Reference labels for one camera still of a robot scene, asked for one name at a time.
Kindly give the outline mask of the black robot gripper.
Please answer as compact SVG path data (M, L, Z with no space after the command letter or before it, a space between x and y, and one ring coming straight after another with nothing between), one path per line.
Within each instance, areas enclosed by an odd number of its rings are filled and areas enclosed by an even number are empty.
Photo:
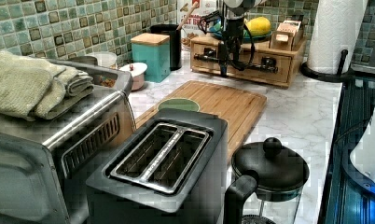
M229 65L239 71L243 71L245 68L244 63L240 61L243 30L244 18L222 21L222 39L218 43L218 64L222 77L227 76Z

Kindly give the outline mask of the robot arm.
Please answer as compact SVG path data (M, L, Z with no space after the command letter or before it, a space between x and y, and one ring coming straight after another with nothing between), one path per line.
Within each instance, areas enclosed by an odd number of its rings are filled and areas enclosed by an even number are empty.
M217 46L218 65L222 77L227 77L229 65L239 71L255 66L253 64L255 53L254 39L245 25L244 15L250 9L264 1L265 0L223 0L221 11L222 37ZM248 62L240 61L244 37L243 31L249 34L251 41L250 58Z

